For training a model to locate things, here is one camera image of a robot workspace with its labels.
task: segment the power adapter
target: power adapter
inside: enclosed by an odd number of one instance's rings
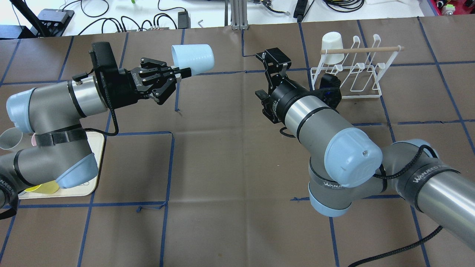
[[[188,29],[191,27],[190,17],[188,16],[188,11],[178,12],[178,28],[179,29]]]
[[[295,6],[294,18],[300,23],[304,20],[305,10],[307,9],[308,0],[298,0]]]

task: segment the yellow cup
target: yellow cup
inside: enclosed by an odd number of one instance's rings
[[[40,194],[52,194],[56,191],[58,191],[59,185],[56,183],[56,181],[49,181],[46,183],[43,183],[41,185],[33,186],[30,188],[26,188],[26,192],[34,192],[34,193],[40,193]]]

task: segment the white cup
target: white cup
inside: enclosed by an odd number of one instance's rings
[[[191,75],[197,75],[214,67],[213,50],[209,45],[171,46],[173,63],[179,68],[191,68]]]
[[[322,37],[322,50],[343,49],[342,35],[339,32],[331,31]],[[335,65],[343,61],[344,54],[332,54],[325,56],[325,64]]]
[[[0,135],[0,148],[11,152],[32,147],[31,136],[18,128],[10,128]]]

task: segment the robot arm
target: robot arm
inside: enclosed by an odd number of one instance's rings
[[[309,92],[288,78],[292,62],[278,48],[256,57],[269,82],[268,92],[256,91],[263,114],[285,124],[311,153],[308,189],[319,213],[341,216],[352,201],[391,188],[475,250],[474,183],[443,164],[423,140],[381,150],[335,110],[341,100],[337,77],[323,75],[319,90]]]
[[[33,88],[7,101],[10,119],[25,133],[36,133],[37,146],[0,157],[0,205],[16,214],[18,193],[56,180],[71,188],[97,176],[98,168],[79,120],[151,98],[165,103],[191,68],[169,67],[165,62],[141,58],[141,67],[118,69],[110,44],[96,42],[90,51],[94,76]]]

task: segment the cable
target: cable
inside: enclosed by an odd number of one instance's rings
[[[284,130],[287,130],[287,127],[284,126],[284,127],[280,128],[279,132],[280,132],[281,135],[286,136],[286,137],[290,137],[290,138],[295,138],[294,135],[288,134],[288,133],[284,132]]]
[[[102,15],[104,15],[105,13],[107,13],[109,11],[109,2],[107,2],[107,0],[101,0],[102,2],[105,2],[107,4],[107,9],[104,11],[104,13],[100,14],[100,15],[97,15],[97,16],[91,16],[91,15],[88,15],[85,11],[84,11],[84,8],[83,8],[83,0],[80,0],[80,4],[81,4],[81,10],[83,11],[84,15],[90,17],[90,18],[98,18]]]
[[[144,21],[142,22],[142,27],[140,27],[142,30],[145,29],[145,28],[143,27],[143,25],[144,25],[146,22],[150,23],[150,27],[151,27],[151,28],[153,27],[152,22],[151,22],[150,20],[146,19],[146,20],[144,20]]]
[[[390,179],[395,179],[398,178],[399,176],[403,175],[405,172],[407,172],[414,164],[416,161],[421,157],[422,153],[424,152],[424,149],[429,150],[430,154],[432,157],[437,158],[436,152],[428,145],[423,144],[422,146],[419,147],[419,150],[417,151],[416,155],[412,160],[404,166],[399,172],[393,174],[393,175],[379,175],[379,174],[374,174],[373,177],[379,178],[379,179],[385,179],[385,180],[390,180]]]
[[[11,9],[13,9],[13,13],[15,13],[15,17],[17,17],[18,26],[21,27],[21,23],[20,23],[20,20],[18,19],[18,15],[17,15],[17,12],[15,11],[15,7],[13,6],[13,3],[11,4]]]
[[[100,18],[100,19],[96,19],[94,20],[93,22],[91,22],[89,25],[86,26],[86,28],[84,28],[82,31],[80,31],[78,33],[78,35],[81,35],[81,33],[83,33],[87,28],[89,28],[91,25],[93,25],[94,23],[100,21],[100,20],[103,20],[103,19],[113,19],[113,18]]]
[[[157,8],[158,8],[158,10],[160,10],[160,11],[169,11],[169,10],[175,10],[175,9],[183,9],[183,10],[186,12],[186,8],[182,8],[182,7],[175,7],[175,8],[171,8],[171,9],[167,9],[167,10],[161,10],[161,9],[160,9],[160,0],[158,0]]]
[[[169,19],[173,22],[173,24],[174,24],[174,26],[175,26],[175,29],[178,29],[177,24],[175,23],[175,21],[174,21],[170,16],[168,16],[167,14],[160,15],[160,16],[157,18],[157,26],[158,26],[159,28],[160,28],[160,25],[158,24],[158,20],[159,20],[161,17],[167,17],[167,18],[169,18]]]
[[[386,253],[383,253],[383,254],[379,254],[379,255],[376,255],[376,256],[368,257],[368,258],[353,262],[348,267],[355,267],[355,266],[361,265],[363,263],[367,263],[367,262],[374,261],[374,260],[384,258],[384,257],[389,257],[391,255],[398,254],[398,253],[407,251],[407,250],[412,249],[412,248],[416,248],[416,247],[420,246],[421,244],[426,243],[427,241],[431,240],[442,229],[443,229],[443,227],[439,226],[432,233],[430,233],[428,236],[424,237],[423,239],[421,239],[421,240],[419,240],[415,243],[410,244],[409,246],[405,246],[403,248],[398,248],[398,249],[395,249],[395,250],[390,251],[390,252],[386,252]]]
[[[107,104],[109,105],[109,109],[111,110],[112,122],[114,123],[115,131],[113,133],[108,133],[108,132],[104,132],[104,131],[94,129],[94,128],[86,128],[84,130],[104,134],[107,136],[116,136],[119,134],[119,124],[117,122],[117,117],[115,116],[115,110],[112,108],[111,99],[109,97],[109,91],[107,90],[106,86],[104,86],[104,92],[105,92],[105,99],[107,101]]]
[[[310,10],[310,8],[312,8],[312,5],[314,5],[314,3],[315,3],[315,0],[313,0],[310,6],[307,8],[307,11],[305,12],[304,17],[302,18],[302,21],[305,19],[305,16],[307,16],[308,11]]]
[[[65,9],[66,7],[68,7],[68,6],[70,6],[70,5],[74,4],[74,3],[80,2],[80,1],[82,1],[82,0],[72,1],[71,3],[65,5],[65,6],[61,9],[61,11],[64,11],[64,9]]]
[[[128,16],[121,16],[121,17],[120,17],[120,21],[122,22],[122,26],[123,26],[124,31],[127,31],[127,29],[125,28],[125,24],[124,24],[124,22],[123,22],[123,21],[124,21],[124,18],[130,19],[131,21],[133,21],[133,22],[137,25],[137,28],[138,28],[137,31],[140,31],[140,26],[139,26],[139,24],[138,24],[135,20],[129,18]]]
[[[336,12],[340,12],[340,13],[349,13],[349,12],[357,11],[364,4],[364,0],[323,0],[323,1],[330,9]]]
[[[105,19],[104,22],[102,23],[102,27],[101,27],[101,33],[104,33],[104,24],[108,21],[112,21],[115,25],[115,27],[117,28],[117,32],[120,32],[119,30],[119,26],[117,25],[117,23],[112,19],[112,18],[108,18],[108,19]]]
[[[270,6],[266,6],[266,5],[264,5],[264,6],[271,12],[274,12],[274,13],[277,13],[277,14],[285,14],[287,16],[290,15],[290,12],[288,12],[288,11],[277,11],[277,10],[272,9],[272,7],[270,7]]]

